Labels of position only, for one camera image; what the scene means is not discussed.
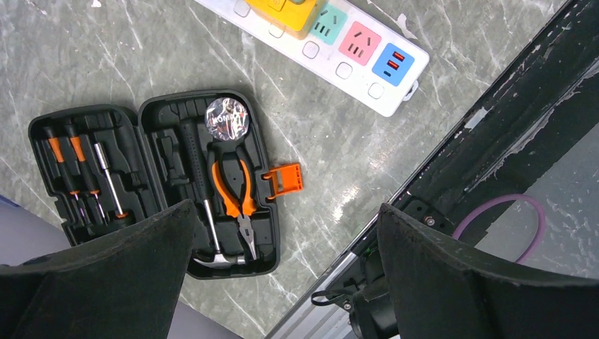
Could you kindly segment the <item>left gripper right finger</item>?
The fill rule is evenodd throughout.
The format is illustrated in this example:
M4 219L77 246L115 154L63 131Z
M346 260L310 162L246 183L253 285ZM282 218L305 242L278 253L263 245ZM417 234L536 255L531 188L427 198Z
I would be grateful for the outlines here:
M384 203L377 238L402 338L597 338L598 281L487 254Z

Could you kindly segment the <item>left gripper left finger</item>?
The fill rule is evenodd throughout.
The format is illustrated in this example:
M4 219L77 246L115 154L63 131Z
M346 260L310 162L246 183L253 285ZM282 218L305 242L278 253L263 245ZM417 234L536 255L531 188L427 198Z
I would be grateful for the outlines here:
M85 244L1 267L2 338L166 338L190 261L185 200Z

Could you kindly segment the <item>black tool case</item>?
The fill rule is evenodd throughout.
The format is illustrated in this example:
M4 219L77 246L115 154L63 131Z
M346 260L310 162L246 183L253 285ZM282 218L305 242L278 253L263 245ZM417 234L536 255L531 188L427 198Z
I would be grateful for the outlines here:
M276 198L302 188L297 164L271 167L256 100L233 89L162 95L133 111L89 105L44 114L28 138L47 193L57 200L62 229L78 246L123 229L181 201L194 202L199 225L188 274L197 280L249 278L280 264ZM208 151L226 153L226 181L242 194L242 171L233 159L245 150L255 180L253 261L237 220L225 214L213 186Z

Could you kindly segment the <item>white power strip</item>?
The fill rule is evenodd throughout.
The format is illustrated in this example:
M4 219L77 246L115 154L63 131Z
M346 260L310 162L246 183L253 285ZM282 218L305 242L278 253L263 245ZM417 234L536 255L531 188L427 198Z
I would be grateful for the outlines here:
M411 98L429 63L425 50L349 1L326 1L303 40L261 18L245 1L201 5L383 117Z

